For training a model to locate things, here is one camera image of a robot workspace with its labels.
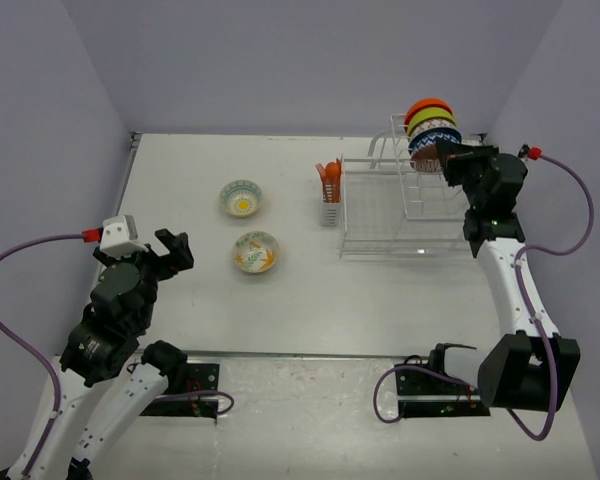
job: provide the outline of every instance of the wire dish rack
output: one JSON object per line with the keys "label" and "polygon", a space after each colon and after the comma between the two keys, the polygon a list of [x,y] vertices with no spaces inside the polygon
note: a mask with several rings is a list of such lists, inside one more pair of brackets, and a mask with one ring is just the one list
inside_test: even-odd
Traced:
{"label": "wire dish rack", "polygon": [[340,256],[469,251],[462,234],[466,196],[461,187],[448,187],[441,172],[413,168],[404,115],[391,116],[391,129],[372,139],[367,158],[342,158],[341,189]]}

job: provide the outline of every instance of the white bowl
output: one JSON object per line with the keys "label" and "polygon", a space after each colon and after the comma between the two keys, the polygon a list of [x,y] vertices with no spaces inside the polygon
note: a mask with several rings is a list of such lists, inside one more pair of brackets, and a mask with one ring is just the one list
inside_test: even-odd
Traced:
{"label": "white bowl", "polygon": [[248,217],[262,204],[262,190],[251,180],[234,180],[220,191],[220,203],[229,215]]}
{"label": "white bowl", "polygon": [[273,267],[278,259],[276,239],[267,232],[249,232],[233,244],[231,257],[236,266],[247,273],[263,273]]}

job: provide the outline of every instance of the gray wall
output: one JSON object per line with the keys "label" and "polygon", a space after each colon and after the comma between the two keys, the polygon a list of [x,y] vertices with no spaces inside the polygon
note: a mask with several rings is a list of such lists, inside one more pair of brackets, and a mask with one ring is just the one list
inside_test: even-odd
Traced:
{"label": "gray wall", "polygon": [[[0,1],[0,252],[109,215],[128,133],[58,1]],[[0,266],[0,318],[45,355],[64,348],[95,274],[72,241]],[[24,446],[45,372],[0,334],[0,469]]]}
{"label": "gray wall", "polygon": [[[589,243],[568,258],[531,254],[530,261],[553,320],[582,348],[573,393],[600,476],[600,0],[565,0],[492,137],[513,152],[523,142],[543,147],[582,173],[594,195]],[[527,239],[568,246],[584,229],[583,195],[561,171],[531,167],[518,209]]]}
{"label": "gray wall", "polygon": [[369,135],[438,95],[495,120],[561,0],[64,0],[124,121]]}

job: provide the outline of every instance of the white table surface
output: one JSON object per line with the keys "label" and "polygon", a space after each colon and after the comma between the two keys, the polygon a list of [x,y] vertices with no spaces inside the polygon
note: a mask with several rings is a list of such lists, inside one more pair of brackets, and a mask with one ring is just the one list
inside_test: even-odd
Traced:
{"label": "white table surface", "polygon": [[[192,271],[160,287],[147,344],[185,350],[405,355],[438,342],[489,348],[500,337],[476,262],[338,259],[338,229],[318,226],[313,165],[362,157],[368,139],[144,135],[122,204],[141,238],[186,231]],[[261,184],[253,218],[228,217],[229,180]],[[257,277],[231,263],[248,230],[278,237],[280,263]],[[571,395],[542,443],[500,409],[489,418],[417,419],[384,425],[371,392],[389,359],[221,358],[220,389],[236,406],[206,419],[139,418],[95,478],[595,479]],[[395,382],[380,406],[397,411]],[[525,412],[535,430],[543,414]]]}
{"label": "white table surface", "polygon": [[[143,241],[167,227],[189,234],[195,266],[160,284],[143,345],[183,350],[394,355],[438,342],[490,349],[500,338],[483,273],[463,260],[390,262],[338,258],[340,228],[320,227],[314,165],[364,157],[369,139],[144,135],[122,202]],[[248,178],[264,205],[238,219],[220,206],[231,180]],[[264,230],[280,243],[269,272],[231,260],[233,242]]]}
{"label": "white table surface", "polygon": [[[538,443],[502,409],[489,418],[380,423],[371,407],[391,362],[224,359],[220,388],[235,396],[218,419],[137,419],[106,458],[99,480],[594,480],[569,395]],[[397,414],[395,381],[380,391]],[[539,431],[543,414],[523,413]]]}

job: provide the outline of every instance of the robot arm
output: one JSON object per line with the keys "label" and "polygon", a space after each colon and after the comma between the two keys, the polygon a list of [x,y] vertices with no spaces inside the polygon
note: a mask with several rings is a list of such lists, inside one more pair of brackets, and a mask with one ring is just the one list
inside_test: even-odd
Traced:
{"label": "robot arm", "polygon": [[[448,185],[462,185],[469,200],[464,236],[487,277],[503,337],[490,352],[438,345],[432,351],[431,364],[477,387],[487,407],[549,411],[547,357],[552,355],[558,410],[580,360],[580,349],[575,340],[560,336],[542,305],[526,255],[518,255],[525,247],[525,238],[512,209],[527,174],[526,166],[518,157],[500,154],[496,147],[469,147],[443,140],[436,146]],[[528,299],[521,292],[517,273]],[[538,321],[551,352],[545,348]]]}
{"label": "robot arm", "polygon": [[[164,342],[154,344],[153,350],[147,348],[137,375],[88,424],[113,379],[137,349],[137,338],[151,325],[158,282],[193,268],[186,233],[174,236],[163,229],[155,235],[168,254],[158,256],[149,245],[137,241],[132,217],[109,219],[95,235],[101,244],[94,257],[107,268],[91,292],[82,321],[69,335],[60,367],[55,367],[59,390],[54,385],[54,392],[61,395],[60,406],[54,409],[49,399],[24,452],[11,468],[0,472],[0,479],[66,478],[70,464],[84,465],[85,459],[87,463],[92,460],[89,456],[96,458],[111,445],[137,413],[164,392],[171,372],[186,362],[186,355]],[[160,355],[163,350],[168,355]]]}

